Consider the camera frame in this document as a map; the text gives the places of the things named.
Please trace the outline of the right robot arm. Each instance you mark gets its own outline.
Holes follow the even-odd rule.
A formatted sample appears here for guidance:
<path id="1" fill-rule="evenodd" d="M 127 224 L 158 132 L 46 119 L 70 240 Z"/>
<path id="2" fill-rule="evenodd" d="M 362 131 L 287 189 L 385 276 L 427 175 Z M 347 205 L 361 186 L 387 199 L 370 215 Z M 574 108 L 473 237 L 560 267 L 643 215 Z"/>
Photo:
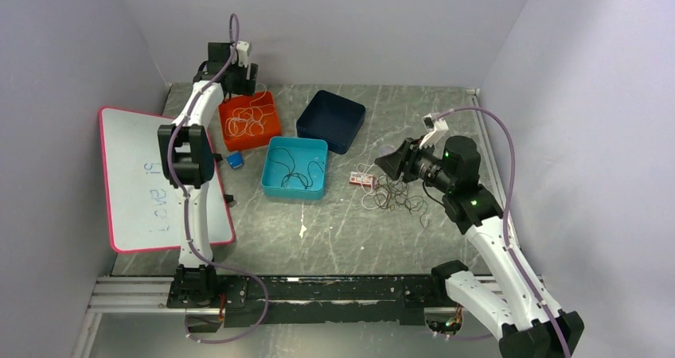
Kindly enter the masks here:
<path id="1" fill-rule="evenodd" d="M 510 236 L 506 210 L 479 182 L 477 144 L 453 136 L 441 157 L 433 151 L 419 139 L 407 138 L 374 163 L 393 180 L 421 180 L 424 188 L 442 193 L 445 214 L 483 258 L 502 295 L 455 260 L 433 268 L 431 299 L 467 309 L 497 340 L 503 357 L 572 356 L 584 331 L 583 320 L 553 298 Z"/>

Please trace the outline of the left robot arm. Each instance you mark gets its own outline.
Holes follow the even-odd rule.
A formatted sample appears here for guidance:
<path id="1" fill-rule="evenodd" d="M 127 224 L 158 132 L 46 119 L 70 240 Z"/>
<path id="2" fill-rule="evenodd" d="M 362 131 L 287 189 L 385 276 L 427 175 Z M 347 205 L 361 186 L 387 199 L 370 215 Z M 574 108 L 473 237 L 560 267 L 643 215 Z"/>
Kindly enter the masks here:
<path id="1" fill-rule="evenodd" d="M 193 90 L 177 118 L 158 128 L 162 172 L 175 188 L 183 211 L 178 268 L 170 287 L 171 306 L 208 307 L 223 298 L 209 242 L 209 182 L 217 171 L 207 126 L 227 94 L 254 95 L 257 66 L 248 41 L 211 42 L 208 58 L 193 78 Z"/>

